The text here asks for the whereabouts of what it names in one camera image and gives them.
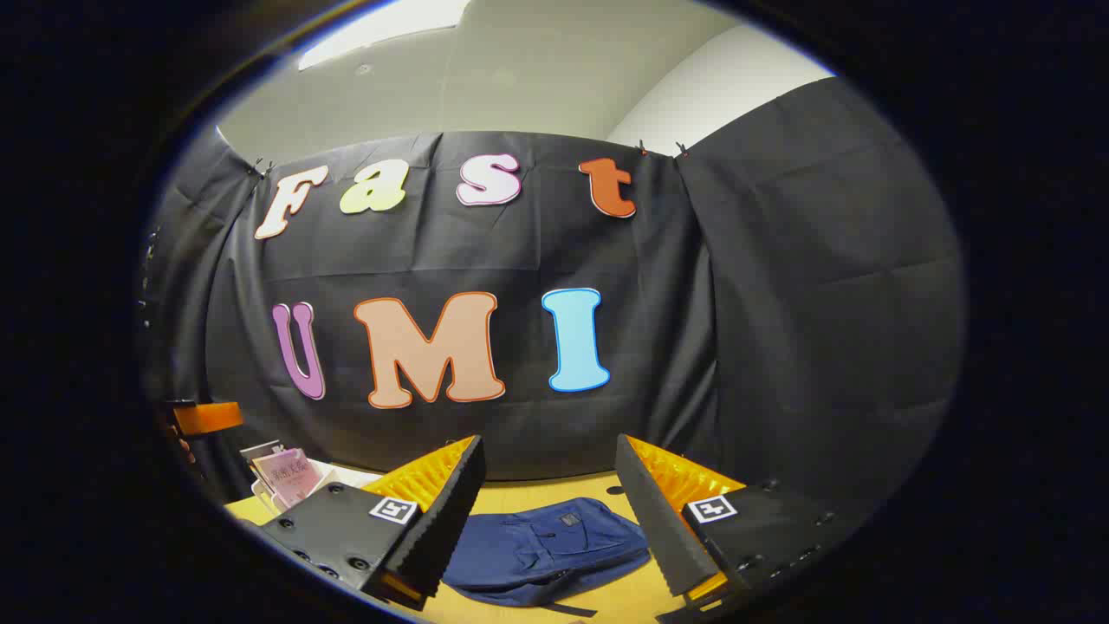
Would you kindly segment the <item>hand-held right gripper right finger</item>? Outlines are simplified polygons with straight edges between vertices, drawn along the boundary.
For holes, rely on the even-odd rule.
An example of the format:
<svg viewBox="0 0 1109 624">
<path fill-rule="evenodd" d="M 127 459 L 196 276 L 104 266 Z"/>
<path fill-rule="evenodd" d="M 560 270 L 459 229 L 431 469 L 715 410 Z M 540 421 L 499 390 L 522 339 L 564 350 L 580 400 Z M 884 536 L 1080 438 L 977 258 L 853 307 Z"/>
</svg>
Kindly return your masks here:
<svg viewBox="0 0 1109 624">
<path fill-rule="evenodd" d="M 747 485 L 619 434 L 614 466 L 671 594 L 668 621 L 720 621 L 760 607 L 852 532 L 851 518 L 775 479 Z"/>
</svg>

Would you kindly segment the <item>pink book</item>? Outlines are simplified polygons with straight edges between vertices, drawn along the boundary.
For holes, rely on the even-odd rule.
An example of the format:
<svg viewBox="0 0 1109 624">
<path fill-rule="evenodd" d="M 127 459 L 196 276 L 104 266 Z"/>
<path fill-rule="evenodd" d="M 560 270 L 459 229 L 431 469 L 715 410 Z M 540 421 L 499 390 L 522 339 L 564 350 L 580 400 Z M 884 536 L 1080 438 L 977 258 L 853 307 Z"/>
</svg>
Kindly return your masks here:
<svg viewBox="0 0 1109 624">
<path fill-rule="evenodd" d="M 321 471 L 313 466 L 302 449 L 288 449 L 254 458 L 252 464 L 286 507 L 297 505 L 321 484 Z"/>
</svg>

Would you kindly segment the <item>blue schoolbag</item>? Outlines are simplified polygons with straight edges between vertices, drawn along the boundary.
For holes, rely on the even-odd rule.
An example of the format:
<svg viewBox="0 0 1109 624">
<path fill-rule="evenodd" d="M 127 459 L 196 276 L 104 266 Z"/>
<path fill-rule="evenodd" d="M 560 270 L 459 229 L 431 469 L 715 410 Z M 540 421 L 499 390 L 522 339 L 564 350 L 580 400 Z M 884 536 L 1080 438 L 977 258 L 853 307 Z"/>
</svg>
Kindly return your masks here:
<svg viewBox="0 0 1109 624">
<path fill-rule="evenodd" d="M 600 500 L 576 497 L 516 513 L 468 516 L 444 584 L 484 604 L 578 618 L 566 599 L 602 589 L 651 560 L 643 530 Z"/>
</svg>

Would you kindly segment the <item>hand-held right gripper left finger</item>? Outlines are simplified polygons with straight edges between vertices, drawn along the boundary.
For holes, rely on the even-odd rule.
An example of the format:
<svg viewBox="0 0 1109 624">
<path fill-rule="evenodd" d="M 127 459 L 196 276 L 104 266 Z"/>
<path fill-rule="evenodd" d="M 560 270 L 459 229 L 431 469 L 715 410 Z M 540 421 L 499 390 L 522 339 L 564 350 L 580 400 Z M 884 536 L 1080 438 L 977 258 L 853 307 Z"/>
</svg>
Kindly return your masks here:
<svg viewBox="0 0 1109 624">
<path fill-rule="evenodd" d="M 484 438 L 471 434 L 366 485 L 330 479 L 258 533 L 346 589 L 421 611 L 485 478 Z"/>
</svg>

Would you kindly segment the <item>black backdrop cloth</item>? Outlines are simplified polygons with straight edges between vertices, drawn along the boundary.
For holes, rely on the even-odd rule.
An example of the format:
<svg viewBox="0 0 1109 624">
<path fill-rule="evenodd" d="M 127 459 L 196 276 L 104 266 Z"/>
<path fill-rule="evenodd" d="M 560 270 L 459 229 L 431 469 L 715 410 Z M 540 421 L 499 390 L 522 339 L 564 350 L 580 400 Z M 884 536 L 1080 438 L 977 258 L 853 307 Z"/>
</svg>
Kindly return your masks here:
<svg viewBox="0 0 1109 624">
<path fill-rule="evenodd" d="M 613 469 L 619 434 L 803 497 L 842 542 L 950 405 L 957 241 L 898 131 L 840 79 L 686 154 L 420 132 L 262 175 L 218 132 L 146 231 L 155 400 L 234 400 L 266 439 L 388 471 L 484 436 L 494 482 Z"/>
</svg>

